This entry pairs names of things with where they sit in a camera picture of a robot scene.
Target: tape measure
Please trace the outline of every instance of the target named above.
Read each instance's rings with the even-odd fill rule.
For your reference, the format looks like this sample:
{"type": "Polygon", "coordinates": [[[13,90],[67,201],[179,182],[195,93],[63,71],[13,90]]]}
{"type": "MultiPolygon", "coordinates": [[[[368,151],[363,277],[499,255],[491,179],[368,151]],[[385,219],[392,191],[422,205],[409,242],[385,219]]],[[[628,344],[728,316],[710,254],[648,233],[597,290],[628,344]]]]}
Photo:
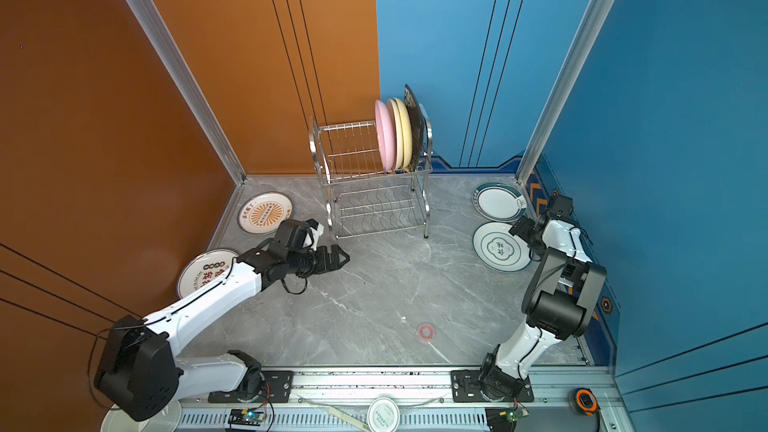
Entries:
{"type": "Polygon", "coordinates": [[[594,415],[598,411],[598,399],[590,389],[574,389],[571,392],[571,407],[584,415],[594,415]]]}

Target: yellow plate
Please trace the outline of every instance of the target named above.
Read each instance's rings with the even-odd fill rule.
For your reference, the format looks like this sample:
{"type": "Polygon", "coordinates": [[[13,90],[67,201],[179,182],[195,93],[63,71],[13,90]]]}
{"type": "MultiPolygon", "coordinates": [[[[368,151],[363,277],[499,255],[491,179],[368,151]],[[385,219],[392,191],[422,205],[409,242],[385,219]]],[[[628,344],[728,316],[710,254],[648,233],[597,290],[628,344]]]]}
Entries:
{"type": "Polygon", "coordinates": [[[392,117],[392,122],[395,124],[395,135],[397,136],[397,156],[395,158],[395,166],[392,170],[397,170],[402,167],[402,119],[400,116],[400,108],[393,99],[386,101],[386,108],[389,109],[389,115],[392,117]]]}
{"type": "Polygon", "coordinates": [[[411,118],[408,116],[406,104],[400,99],[395,99],[395,102],[397,102],[397,106],[400,109],[400,126],[402,127],[402,168],[408,169],[411,165],[411,154],[413,153],[411,118]]]}

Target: plate with orange sunburst design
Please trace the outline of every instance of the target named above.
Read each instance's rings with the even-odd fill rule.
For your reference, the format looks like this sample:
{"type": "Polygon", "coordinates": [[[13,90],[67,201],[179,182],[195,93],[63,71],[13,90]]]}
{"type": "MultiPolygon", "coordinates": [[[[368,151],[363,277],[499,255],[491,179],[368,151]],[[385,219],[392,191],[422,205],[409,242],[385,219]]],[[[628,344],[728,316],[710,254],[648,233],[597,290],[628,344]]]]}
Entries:
{"type": "Polygon", "coordinates": [[[290,198],[279,192],[268,192],[246,202],[237,221],[249,234],[268,234],[277,230],[291,213],[293,203],[290,198]]]}

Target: dish rack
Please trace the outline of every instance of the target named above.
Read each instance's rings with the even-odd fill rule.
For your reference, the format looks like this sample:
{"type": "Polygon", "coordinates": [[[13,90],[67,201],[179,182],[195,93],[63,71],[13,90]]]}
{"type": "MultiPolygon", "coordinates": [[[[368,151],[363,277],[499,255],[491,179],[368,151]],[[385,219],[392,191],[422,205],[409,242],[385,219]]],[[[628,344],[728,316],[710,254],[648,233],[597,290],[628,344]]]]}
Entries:
{"type": "Polygon", "coordinates": [[[384,170],[375,120],[330,126],[314,121],[310,150],[328,195],[328,227],[334,238],[420,227],[424,238],[429,236],[426,190],[432,171],[432,125],[408,86],[404,103],[411,128],[419,128],[413,133],[415,153],[407,170],[384,170]]]}

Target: plate with red chinese characters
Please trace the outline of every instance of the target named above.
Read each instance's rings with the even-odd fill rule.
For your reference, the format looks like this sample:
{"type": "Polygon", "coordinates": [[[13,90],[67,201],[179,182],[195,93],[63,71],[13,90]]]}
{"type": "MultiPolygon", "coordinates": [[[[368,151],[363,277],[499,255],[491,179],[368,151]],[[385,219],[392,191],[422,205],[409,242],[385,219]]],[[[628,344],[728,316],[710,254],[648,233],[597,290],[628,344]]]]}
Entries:
{"type": "Polygon", "coordinates": [[[293,203],[279,192],[268,192],[246,202],[240,210],[237,221],[249,234],[269,234],[290,218],[293,203]]]}
{"type": "Polygon", "coordinates": [[[235,257],[235,252],[225,248],[198,255],[181,271],[176,282],[176,294],[179,298],[185,298],[220,275],[228,274],[235,257]]]}

